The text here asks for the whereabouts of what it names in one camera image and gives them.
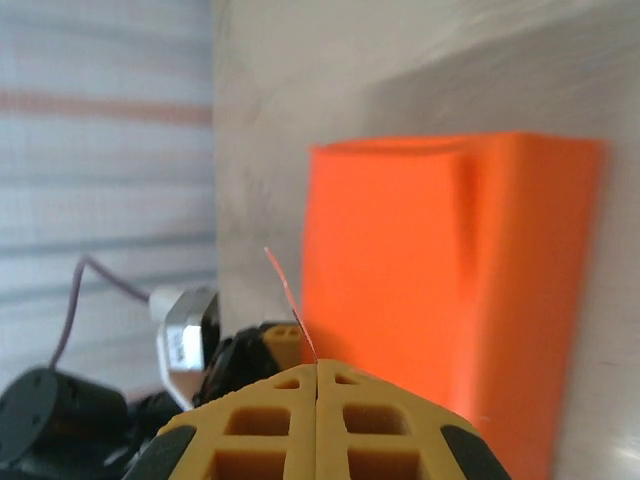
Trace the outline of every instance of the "yellow plastic part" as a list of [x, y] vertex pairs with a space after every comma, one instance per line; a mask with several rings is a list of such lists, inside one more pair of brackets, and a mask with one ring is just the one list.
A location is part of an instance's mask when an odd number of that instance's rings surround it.
[[159, 435], [185, 425], [196, 433], [170, 480], [466, 480], [441, 429], [478, 435], [448, 410], [334, 360], [178, 415]]
[[262, 341], [280, 370], [288, 370], [302, 363], [301, 338], [302, 332], [297, 325], [275, 325], [262, 334]]

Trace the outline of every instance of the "striped curtain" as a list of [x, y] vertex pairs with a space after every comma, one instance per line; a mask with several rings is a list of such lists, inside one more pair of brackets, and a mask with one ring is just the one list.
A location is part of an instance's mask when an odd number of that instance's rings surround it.
[[[0, 388], [46, 362], [74, 264], [215, 282], [208, 0], [0, 0]], [[61, 368], [158, 384], [147, 310], [85, 275]]]

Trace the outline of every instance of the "gray cable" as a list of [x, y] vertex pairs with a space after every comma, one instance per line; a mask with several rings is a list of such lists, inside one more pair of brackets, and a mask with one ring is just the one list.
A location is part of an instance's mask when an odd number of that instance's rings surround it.
[[49, 368], [56, 368], [58, 362], [60, 361], [60, 357], [64, 353], [64, 349], [69, 342], [69, 337], [71, 336], [71, 329], [73, 327], [73, 322], [76, 317], [76, 310], [78, 308], [78, 297], [80, 295], [80, 283], [82, 281], [82, 274], [84, 273], [85, 267], [91, 267], [98, 275], [107, 280], [114, 287], [117, 287], [124, 293], [129, 296], [135, 298], [136, 300], [140, 300], [141, 302], [149, 303], [150, 294], [145, 292], [144, 290], [140, 290], [137, 287], [133, 286], [131, 283], [126, 280], [118, 277], [115, 273], [107, 269], [104, 265], [98, 262], [95, 258], [90, 255], [83, 255], [78, 260], [76, 264], [76, 268], [73, 271], [73, 280], [71, 281], [71, 292], [69, 292], [69, 304], [67, 306], [67, 316], [64, 321], [64, 327], [62, 328], [62, 334], [60, 335], [60, 340], [58, 340], [58, 345], [56, 346], [55, 351], [49, 361]]

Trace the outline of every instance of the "thin wire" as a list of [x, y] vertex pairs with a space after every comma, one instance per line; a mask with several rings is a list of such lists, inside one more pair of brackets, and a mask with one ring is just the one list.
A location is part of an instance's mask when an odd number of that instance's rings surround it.
[[307, 342], [309, 343], [309, 346], [311, 347], [311, 351], [313, 352], [313, 356], [317, 362], [318, 354], [316, 353], [316, 349], [313, 347], [313, 342], [311, 341], [311, 335], [309, 335], [309, 331], [304, 326], [304, 323], [302, 323], [302, 317], [298, 312], [296, 299], [294, 298], [293, 293], [289, 288], [289, 282], [287, 281], [287, 277], [285, 276], [284, 271], [282, 270], [282, 267], [278, 263], [278, 260], [276, 259], [275, 255], [271, 253], [271, 250], [269, 250], [269, 247], [264, 247], [264, 253], [267, 254], [267, 258], [269, 258], [271, 265], [273, 265], [274, 270], [280, 277], [280, 281], [282, 282], [282, 287], [284, 288], [284, 294], [286, 295], [287, 300], [289, 301], [289, 305], [291, 306], [291, 310], [293, 311], [293, 317], [296, 319], [296, 322], [298, 322], [298, 325], [300, 325], [300, 328], [302, 329], [302, 333], [304, 333], [304, 336], [307, 337]]
[[56, 346], [56, 349], [51, 356], [51, 360], [49, 361], [49, 368], [56, 368], [56, 365], [58, 365], [60, 357], [62, 357], [64, 349], [69, 342], [71, 329], [73, 328], [73, 322], [75, 321], [76, 317], [76, 310], [78, 309], [80, 284], [82, 282], [82, 274], [84, 273], [85, 267], [91, 267], [94, 272], [96, 272], [114, 287], [118, 288], [127, 295], [135, 298], [136, 300], [140, 300], [141, 302], [149, 303], [149, 293], [145, 292], [144, 290], [138, 289], [126, 280], [118, 277], [115, 273], [110, 271], [107, 267], [102, 265], [92, 256], [83, 255], [78, 260], [76, 268], [73, 271], [73, 280], [71, 281], [71, 291], [69, 292], [67, 315], [64, 321], [64, 326], [62, 328], [62, 334], [60, 335], [60, 340], [58, 340], [58, 345]]

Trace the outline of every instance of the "orange foam block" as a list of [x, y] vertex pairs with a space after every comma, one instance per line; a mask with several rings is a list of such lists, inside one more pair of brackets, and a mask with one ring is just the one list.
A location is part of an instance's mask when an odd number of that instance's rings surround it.
[[318, 354], [469, 419], [514, 478], [549, 478], [603, 158], [524, 133], [315, 148]]

